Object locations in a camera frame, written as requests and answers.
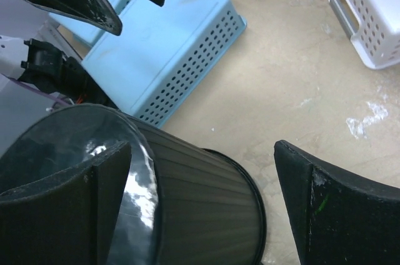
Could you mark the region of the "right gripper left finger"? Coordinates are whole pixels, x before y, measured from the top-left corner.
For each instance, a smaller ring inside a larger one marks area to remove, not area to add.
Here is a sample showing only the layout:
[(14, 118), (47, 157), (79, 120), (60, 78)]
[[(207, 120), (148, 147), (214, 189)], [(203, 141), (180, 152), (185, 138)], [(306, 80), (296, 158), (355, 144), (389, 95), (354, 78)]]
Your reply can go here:
[(82, 160), (53, 145), (1, 157), (1, 263), (105, 264), (131, 163), (126, 142)]

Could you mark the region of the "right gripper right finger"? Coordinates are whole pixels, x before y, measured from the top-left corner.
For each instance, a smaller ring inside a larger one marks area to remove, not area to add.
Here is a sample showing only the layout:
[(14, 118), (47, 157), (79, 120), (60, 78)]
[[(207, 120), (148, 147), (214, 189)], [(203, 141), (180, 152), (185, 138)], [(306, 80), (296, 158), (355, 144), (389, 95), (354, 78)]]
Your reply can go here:
[(284, 140), (274, 161), (301, 264), (399, 264), (399, 188)]

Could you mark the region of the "large black plastic bin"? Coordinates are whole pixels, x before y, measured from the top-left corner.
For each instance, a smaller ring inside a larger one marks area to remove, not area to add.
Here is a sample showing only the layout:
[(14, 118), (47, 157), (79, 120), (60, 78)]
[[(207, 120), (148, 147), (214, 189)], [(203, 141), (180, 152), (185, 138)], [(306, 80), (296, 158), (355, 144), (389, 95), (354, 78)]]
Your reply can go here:
[(105, 264), (261, 264), (267, 229), (263, 199), (230, 157), (98, 104), (54, 111), (11, 146), (29, 142), (82, 160), (118, 142), (130, 145)]

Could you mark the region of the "white plastic basket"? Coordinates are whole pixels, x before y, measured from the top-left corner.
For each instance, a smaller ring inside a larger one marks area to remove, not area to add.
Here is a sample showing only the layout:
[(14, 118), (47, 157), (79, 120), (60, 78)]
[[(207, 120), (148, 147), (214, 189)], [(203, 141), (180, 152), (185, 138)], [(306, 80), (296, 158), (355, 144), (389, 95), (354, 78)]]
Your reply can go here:
[(399, 64), (399, 0), (328, 0), (364, 65)]

